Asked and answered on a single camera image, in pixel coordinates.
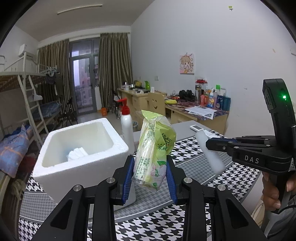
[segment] glass door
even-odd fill
[[[99,39],[70,43],[73,100],[78,115],[96,112],[95,87],[98,86]]]

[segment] styrofoam box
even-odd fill
[[[80,147],[89,155],[67,161],[69,152]],[[124,166],[127,156],[127,144],[110,122],[101,118],[50,132],[38,156],[33,178],[59,203],[77,184],[86,188],[112,177],[117,168]],[[130,194],[127,204],[136,199],[134,193]]]

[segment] air conditioner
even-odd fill
[[[30,53],[30,52],[28,52],[27,45],[26,44],[23,44],[23,45],[20,46],[19,57],[24,56],[24,53],[25,52],[27,52],[27,54],[26,54],[27,55],[27,58],[29,58],[29,59],[35,59],[35,55],[32,54],[32,53]]]

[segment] wooden desk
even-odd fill
[[[188,114],[187,111],[185,111],[185,109],[190,108],[194,106],[193,103],[181,103],[177,104],[177,105],[172,105],[172,104],[166,104],[165,108],[166,108],[166,112],[169,114],[170,113],[170,123],[171,124],[175,124],[175,123],[180,123],[180,122],[184,122],[184,121],[191,121],[194,120],[198,123],[201,123],[202,125],[215,130],[221,134],[225,133],[225,127],[226,127],[226,121],[227,121],[227,117],[228,117],[228,112],[227,111],[222,111],[222,110],[217,110],[214,113],[214,118],[208,119],[205,118],[203,116],[199,116],[199,115],[192,115],[192,114]]]
[[[130,108],[131,117],[134,121],[138,122],[138,130],[141,130],[143,120],[137,115],[136,111],[149,110],[148,93],[138,94],[132,90],[125,91],[122,89],[117,89],[117,91],[121,95],[121,98],[127,98],[127,106]]]

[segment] ceiling light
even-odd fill
[[[103,4],[96,4],[96,5],[86,5],[86,6],[81,6],[81,7],[74,7],[74,8],[70,8],[64,11],[60,11],[57,13],[57,15],[61,14],[61,13],[65,13],[65,12],[69,12],[69,11],[73,11],[73,10],[77,10],[77,9],[82,9],[82,8],[94,8],[94,7],[102,7]]]

